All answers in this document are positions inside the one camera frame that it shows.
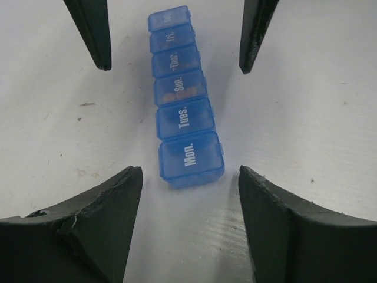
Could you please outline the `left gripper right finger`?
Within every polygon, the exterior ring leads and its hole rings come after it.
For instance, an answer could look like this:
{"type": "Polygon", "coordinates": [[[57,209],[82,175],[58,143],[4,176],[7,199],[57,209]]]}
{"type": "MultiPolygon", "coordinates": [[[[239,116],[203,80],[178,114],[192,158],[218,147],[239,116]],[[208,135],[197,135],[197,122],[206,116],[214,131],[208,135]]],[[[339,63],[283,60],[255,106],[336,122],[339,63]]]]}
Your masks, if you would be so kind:
{"type": "Polygon", "coordinates": [[[375,282],[376,222],[335,212],[247,166],[238,188],[256,282],[375,282]]]}

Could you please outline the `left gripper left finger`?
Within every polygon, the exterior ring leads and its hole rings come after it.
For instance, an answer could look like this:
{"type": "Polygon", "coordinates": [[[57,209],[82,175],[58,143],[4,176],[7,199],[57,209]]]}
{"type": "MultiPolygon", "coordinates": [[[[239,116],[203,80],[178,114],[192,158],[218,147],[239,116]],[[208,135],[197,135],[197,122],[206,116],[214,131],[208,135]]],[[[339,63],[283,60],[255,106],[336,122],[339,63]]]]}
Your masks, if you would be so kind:
{"type": "Polygon", "coordinates": [[[122,282],[143,187],[130,166],[26,217],[1,219],[2,282],[122,282]]]}

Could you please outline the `blue weekly pill organizer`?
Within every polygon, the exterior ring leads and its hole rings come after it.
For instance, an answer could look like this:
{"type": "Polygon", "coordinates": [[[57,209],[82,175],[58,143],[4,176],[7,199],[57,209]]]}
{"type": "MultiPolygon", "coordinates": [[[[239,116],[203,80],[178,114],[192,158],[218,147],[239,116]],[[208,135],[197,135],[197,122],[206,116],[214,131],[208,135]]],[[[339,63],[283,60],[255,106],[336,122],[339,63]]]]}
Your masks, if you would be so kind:
{"type": "Polygon", "coordinates": [[[223,148],[187,6],[148,16],[160,177],[175,189],[224,174],[223,148]]]}

